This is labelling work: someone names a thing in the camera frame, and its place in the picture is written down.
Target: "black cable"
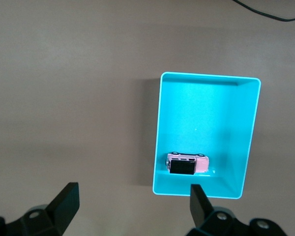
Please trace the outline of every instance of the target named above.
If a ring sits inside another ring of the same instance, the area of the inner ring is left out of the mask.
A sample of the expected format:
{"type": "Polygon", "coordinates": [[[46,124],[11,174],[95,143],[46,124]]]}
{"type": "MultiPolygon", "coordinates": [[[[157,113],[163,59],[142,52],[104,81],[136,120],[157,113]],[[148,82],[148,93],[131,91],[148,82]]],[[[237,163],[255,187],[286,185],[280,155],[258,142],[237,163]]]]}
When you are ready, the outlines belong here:
{"type": "Polygon", "coordinates": [[[255,9],[247,6],[246,4],[243,4],[242,2],[240,2],[238,0],[233,0],[233,1],[234,2],[237,2],[239,5],[242,5],[243,7],[247,8],[248,10],[250,10],[252,12],[255,12],[255,13],[257,13],[259,15],[262,15],[262,16],[265,16],[265,17],[269,17],[269,18],[274,19],[274,20],[277,20],[277,21],[283,21],[283,22],[295,21],[295,18],[285,19],[285,18],[273,16],[273,15],[270,15],[270,14],[267,14],[267,13],[264,13],[264,12],[261,12],[261,11],[258,11],[258,10],[255,10],[255,9]]]}

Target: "toy car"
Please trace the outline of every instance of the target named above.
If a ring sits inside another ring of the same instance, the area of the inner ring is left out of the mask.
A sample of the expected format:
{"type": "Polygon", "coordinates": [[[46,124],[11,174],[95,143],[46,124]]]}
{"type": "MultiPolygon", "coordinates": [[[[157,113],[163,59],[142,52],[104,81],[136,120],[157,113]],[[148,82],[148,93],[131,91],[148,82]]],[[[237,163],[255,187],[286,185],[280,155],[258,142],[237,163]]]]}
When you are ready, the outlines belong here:
{"type": "Polygon", "coordinates": [[[166,167],[171,174],[193,175],[208,171],[209,159],[204,154],[171,152],[166,158],[166,167]]]}

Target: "rectangular container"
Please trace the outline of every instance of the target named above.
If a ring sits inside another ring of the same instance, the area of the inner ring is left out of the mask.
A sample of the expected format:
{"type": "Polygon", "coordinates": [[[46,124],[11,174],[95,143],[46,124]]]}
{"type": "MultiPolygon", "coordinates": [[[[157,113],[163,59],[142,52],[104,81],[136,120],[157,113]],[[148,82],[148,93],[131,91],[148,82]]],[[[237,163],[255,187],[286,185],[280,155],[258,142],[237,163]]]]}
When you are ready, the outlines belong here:
{"type": "Polygon", "coordinates": [[[261,81],[257,78],[165,72],[161,76],[153,192],[190,196],[200,184],[208,197],[242,196],[261,81]],[[166,170],[169,152],[203,153],[209,171],[166,170]]]}

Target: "gray floor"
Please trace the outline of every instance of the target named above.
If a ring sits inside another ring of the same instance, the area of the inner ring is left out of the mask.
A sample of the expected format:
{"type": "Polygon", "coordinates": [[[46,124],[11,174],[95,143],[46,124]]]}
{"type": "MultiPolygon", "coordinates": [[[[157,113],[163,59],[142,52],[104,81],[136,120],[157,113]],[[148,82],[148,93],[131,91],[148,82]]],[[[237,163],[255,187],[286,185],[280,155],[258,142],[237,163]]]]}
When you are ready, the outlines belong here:
{"type": "MultiPolygon", "coordinates": [[[[295,17],[295,0],[244,2],[295,17]]],[[[65,235],[185,235],[189,198],[151,187],[164,71],[261,79],[243,196],[211,200],[295,235],[295,22],[231,0],[0,1],[0,215],[78,181],[65,235]]]]}

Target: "metal screw head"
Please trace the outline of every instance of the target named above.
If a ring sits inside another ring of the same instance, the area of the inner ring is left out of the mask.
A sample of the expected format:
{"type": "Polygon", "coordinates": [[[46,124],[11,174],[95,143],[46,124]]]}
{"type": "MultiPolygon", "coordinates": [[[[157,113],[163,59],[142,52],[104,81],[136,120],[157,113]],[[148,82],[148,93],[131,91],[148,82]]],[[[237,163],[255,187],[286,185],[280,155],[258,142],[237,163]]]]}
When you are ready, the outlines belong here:
{"type": "Polygon", "coordinates": [[[268,229],[269,228],[269,225],[266,221],[263,221],[263,220],[258,220],[257,221],[257,225],[260,227],[260,228],[263,228],[263,229],[268,229]]]}
{"type": "Polygon", "coordinates": [[[37,216],[39,216],[39,211],[34,211],[33,213],[31,213],[31,214],[29,215],[29,218],[30,218],[30,219],[33,219],[33,218],[35,218],[35,217],[37,217],[37,216]]]}
{"type": "Polygon", "coordinates": [[[226,216],[226,214],[220,212],[217,214],[217,218],[219,218],[220,220],[226,220],[227,216],[226,216]]]}

